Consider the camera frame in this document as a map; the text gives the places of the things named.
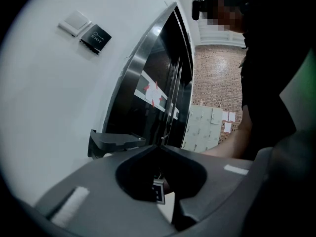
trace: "brown brick wall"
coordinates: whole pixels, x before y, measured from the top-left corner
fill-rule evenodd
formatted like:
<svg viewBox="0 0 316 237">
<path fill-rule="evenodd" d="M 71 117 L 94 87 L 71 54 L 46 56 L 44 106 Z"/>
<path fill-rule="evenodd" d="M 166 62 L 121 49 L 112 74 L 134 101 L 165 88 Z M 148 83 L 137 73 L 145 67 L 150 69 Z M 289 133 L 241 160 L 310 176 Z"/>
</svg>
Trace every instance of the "brown brick wall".
<svg viewBox="0 0 316 237">
<path fill-rule="evenodd" d="M 196 47 L 192 104 L 220 107 L 235 112 L 232 133 L 241 122 L 241 82 L 239 65 L 246 50 L 228 45 L 200 45 Z M 224 122 L 219 143 L 229 137 Z"/>
</svg>

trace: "black exit switch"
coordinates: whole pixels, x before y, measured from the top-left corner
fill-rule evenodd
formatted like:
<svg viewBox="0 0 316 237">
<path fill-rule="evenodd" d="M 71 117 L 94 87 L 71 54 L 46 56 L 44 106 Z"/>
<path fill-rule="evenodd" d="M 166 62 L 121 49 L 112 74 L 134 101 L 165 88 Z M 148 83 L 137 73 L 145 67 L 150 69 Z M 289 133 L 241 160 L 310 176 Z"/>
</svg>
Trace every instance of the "black exit switch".
<svg viewBox="0 0 316 237">
<path fill-rule="evenodd" d="M 81 37 L 81 41 L 88 46 L 92 52 L 98 54 L 111 38 L 111 35 L 101 27 L 94 25 Z"/>
</svg>

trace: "metal cabinet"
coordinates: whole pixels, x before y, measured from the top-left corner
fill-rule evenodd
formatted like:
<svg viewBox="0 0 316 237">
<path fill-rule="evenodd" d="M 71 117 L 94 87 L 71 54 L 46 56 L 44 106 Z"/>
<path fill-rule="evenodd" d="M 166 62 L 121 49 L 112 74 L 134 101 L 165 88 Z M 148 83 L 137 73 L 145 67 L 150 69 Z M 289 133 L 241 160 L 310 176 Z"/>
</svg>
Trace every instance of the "metal cabinet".
<svg viewBox="0 0 316 237">
<path fill-rule="evenodd" d="M 191 105 L 182 149 L 200 153 L 218 145 L 222 112 L 220 108 Z"/>
</svg>

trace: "person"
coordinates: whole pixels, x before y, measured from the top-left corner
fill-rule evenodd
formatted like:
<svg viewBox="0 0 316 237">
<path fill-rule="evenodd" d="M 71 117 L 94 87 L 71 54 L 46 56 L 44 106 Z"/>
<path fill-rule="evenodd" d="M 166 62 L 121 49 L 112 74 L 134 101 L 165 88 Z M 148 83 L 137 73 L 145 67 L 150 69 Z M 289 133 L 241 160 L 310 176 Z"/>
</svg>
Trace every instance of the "person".
<svg viewBox="0 0 316 237">
<path fill-rule="evenodd" d="M 209 23 L 243 33 L 248 50 L 240 73 L 242 121 L 227 140 L 203 154 L 254 160 L 261 148 L 296 131 L 279 94 L 313 44 L 306 31 L 310 7 L 305 0 L 250 0 L 241 7 L 219 0 L 212 10 Z M 291 38 L 293 27 L 295 38 Z"/>
</svg>

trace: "white ceiling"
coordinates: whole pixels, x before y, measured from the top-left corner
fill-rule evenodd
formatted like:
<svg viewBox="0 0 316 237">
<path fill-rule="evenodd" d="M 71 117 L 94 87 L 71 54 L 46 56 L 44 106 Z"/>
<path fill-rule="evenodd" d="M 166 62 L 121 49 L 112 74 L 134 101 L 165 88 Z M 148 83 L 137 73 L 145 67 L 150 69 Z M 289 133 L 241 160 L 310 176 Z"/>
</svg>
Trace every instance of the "white ceiling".
<svg viewBox="0 0 316 237">
<path fill-rule="evenodd" d="M 199 19 L 198 29 L 200 44 L 226 44 L 244 47 L 244 37 L 242 34 L 232 31 L 224 31 L 221 26 L 207 25 L 206 19 Z"/>
</svg>

